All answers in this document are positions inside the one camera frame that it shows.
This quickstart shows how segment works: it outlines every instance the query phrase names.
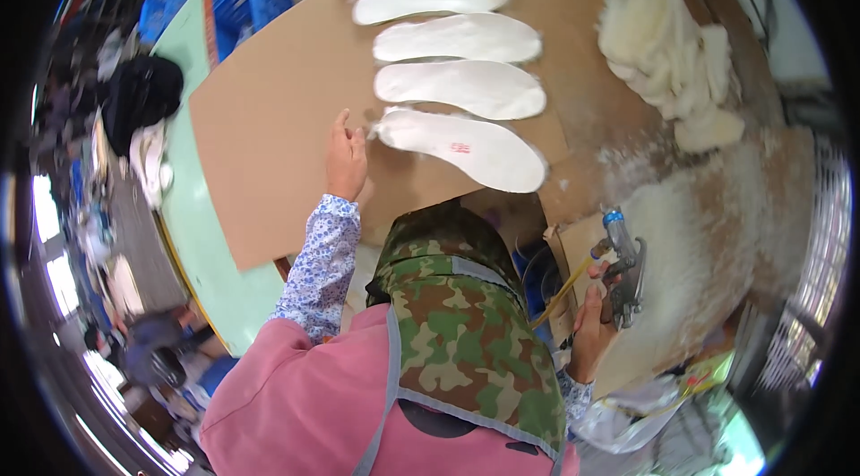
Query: brown cardboard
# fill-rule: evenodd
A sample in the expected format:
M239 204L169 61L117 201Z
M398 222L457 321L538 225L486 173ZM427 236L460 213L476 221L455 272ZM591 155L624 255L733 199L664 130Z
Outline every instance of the brown cardboard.
M372 93L371 42L390 23L354 25L353 1L299 2L236 49L191 97L200 160L240 269L301 247L305 220L324 191L326 133L340 109L352 110L351 127L382 116ZM695 0L687 2L704 17ZM599 56L601 8L602 0L511 0L500 10L541 33L543 56L524 69L548 95L543 114L510 126L551 165L574 157L573 171L605 146L650 142L649 132L662 125ZM362 239L371 243L382 241L398 215L479 188L441 160L379 142L368 144L368 162L376 194L362 209ZM548 212L550 224L575 220L564 216L568 200L591 187L585 178L576 187L548 181L542 200L544 189L563 192L553 202L560 214Z

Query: worker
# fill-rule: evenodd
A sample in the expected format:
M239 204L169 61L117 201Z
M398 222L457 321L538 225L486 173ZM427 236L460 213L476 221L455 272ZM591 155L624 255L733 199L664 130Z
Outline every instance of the worker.
M584 413L616 335L600 322L598 287L556 374L502 239L456 201L394 221L368 308L340 333L367 173L365 135L346 127L348 116L331 129L327 191L283 295L211 398L201 443L212 467L219 476L576 474L567 422Z

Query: stack of foam pieces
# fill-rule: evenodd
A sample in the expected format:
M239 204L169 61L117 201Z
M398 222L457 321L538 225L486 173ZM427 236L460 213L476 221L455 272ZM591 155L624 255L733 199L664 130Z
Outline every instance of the stack of foam pieces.
M727 109L737 81L722 25L699 26L684 0L606 0L598 30L612 73L676 120L679 148L701 153L740 139L744 122Z
M163 192L173 183L173 168L163 156L164 120L134 132L128 159L151 210L161 207Z
M353 21L377 25L412 15L436 19L390 26L376 37L373 57L387 63L373 88L385 110L371 135L386 145L444 159L485 186L536 191L546 179L541 153L496 121L537 116L546 105L540 82L512 63L541 53L530 26L494 10L508 0L357 0ZM463 113L416 111L436 102Z

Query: workbench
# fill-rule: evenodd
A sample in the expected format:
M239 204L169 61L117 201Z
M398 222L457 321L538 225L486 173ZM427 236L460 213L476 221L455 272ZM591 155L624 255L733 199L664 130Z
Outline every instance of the workbench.
M188 0L152 50L176 62L185 81L179 110L165 131L164 159L174 179L164 195L161 218L194 298L227 350L241 356L274 310L284 281L272 263L243 272L236 268L200 167L188 96L217 63L206 36L210 21L211 0Z

